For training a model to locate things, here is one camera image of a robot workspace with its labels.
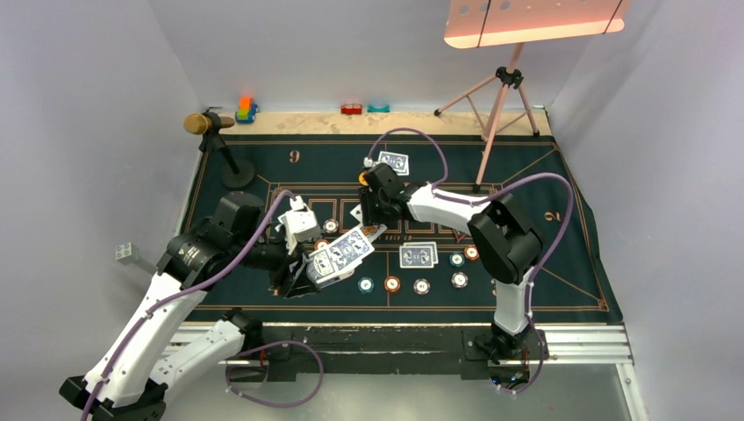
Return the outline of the orange chip stack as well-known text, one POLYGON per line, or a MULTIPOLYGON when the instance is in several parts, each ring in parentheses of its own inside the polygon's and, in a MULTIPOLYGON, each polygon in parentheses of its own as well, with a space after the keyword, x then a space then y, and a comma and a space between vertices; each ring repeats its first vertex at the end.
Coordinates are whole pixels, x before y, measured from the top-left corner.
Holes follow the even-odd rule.
POLYGON ((393 294, 397 293, 401 289, 401 281, 396 276, 388 276, 384 280, 384 288, 387 292, 393 294))

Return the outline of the brown white chip stack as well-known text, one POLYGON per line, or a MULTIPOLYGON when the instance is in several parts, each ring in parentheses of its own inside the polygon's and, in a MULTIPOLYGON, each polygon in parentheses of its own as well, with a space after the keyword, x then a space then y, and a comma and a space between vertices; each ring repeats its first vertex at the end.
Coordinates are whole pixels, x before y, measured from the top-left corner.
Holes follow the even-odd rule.
POLYGON ((419 278, 413 283, 413 290, 417 295, 426 295, 431 290, 431 284, 427 279, 419 278))

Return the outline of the blue green chip stack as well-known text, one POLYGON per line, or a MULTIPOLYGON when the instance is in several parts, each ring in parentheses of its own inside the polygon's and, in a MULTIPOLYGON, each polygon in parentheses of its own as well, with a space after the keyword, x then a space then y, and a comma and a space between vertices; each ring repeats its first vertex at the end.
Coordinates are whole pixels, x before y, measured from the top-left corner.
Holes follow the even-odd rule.
POLYGON ((362 277, 357 282, 357 287, 362 294, 371 294, 375 289, 375 282, 369 277, 362 277))

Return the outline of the orange chips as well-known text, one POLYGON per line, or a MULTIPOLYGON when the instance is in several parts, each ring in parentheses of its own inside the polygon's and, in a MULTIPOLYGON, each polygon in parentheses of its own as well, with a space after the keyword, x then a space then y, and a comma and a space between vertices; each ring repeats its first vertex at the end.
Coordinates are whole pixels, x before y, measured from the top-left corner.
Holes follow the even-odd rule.
POLYGON ((324 248, 326 246, 329 246, 329 245, 330 245, 330 241, 329 240, 327 240, 327 239, 319 239, 314 244, 314 250, 315 251, 318 251, 318 250, 320 250, 320 249, 322 249, 322 248, 324 248))

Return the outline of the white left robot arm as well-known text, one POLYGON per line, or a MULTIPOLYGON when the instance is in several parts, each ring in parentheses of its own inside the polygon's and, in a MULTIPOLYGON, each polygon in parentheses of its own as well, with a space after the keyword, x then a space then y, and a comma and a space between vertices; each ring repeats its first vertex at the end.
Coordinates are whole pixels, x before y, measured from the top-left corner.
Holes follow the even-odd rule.
POLYGON ((225 312, 201 337, 166 355, 169 341, 212 287, 235 268, 267 271, 282 293, 312 289, 303 244, 320 234, 314 212, 285 190, 278 214, 257 196, 232 192, 214 214, 171 239, 139 307, 103 358, 68 378, 61 396, 84 420, 158 420, 191 382, 221 360, 268 349, 262 324, 241 309, 225 312))

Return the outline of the dealt card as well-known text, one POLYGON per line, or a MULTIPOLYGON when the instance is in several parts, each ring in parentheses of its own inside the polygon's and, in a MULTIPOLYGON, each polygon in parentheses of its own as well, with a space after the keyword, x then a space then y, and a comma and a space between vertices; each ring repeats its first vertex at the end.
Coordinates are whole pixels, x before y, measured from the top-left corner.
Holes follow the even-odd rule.
POLYGON ((402 269, 433 268, 435 253, 432 246, 403 245, 399 247, 399 266, 402 269))
POLYGON ((398 175, 409 174, 409 159, 406 155, 397 156, 394 163, 394 169, 398 175))

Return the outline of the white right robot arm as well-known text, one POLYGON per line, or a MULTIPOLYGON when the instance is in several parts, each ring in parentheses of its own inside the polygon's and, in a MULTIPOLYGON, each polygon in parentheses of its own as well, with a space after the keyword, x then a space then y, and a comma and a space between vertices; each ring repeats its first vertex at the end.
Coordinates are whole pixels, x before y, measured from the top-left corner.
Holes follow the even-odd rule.
POLYGON ((512 357, 526 347, 533 329, 531 291, 543 240, 516 198, 457 195, 431 183, 405 184, 385 163, 361 172, 360 202, 366 225, 398 220, 442 225, 472 238, 479 259, 495 281, 491 346, 512 357))

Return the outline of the blue playing card deck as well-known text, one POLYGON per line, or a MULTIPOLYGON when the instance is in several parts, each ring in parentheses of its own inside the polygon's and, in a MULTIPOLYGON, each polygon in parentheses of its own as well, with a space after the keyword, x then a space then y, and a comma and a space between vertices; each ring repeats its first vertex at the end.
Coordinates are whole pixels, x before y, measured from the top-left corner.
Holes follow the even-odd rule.
POLYGON ((307 277, 315 287, 325 288, 349 277, 363 259, 374 251, 361 228, 355 227, 307 256, 307 277))

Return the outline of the brown white chips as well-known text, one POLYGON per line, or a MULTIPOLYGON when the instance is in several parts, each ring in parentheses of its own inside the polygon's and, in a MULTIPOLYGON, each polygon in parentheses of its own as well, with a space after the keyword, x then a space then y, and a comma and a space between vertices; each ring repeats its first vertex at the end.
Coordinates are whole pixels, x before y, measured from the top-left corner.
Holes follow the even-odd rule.
POLYGON ((336 219, 329 218, 322 225, 324 233, 334 234, 340 229, 340 224, 336 219))

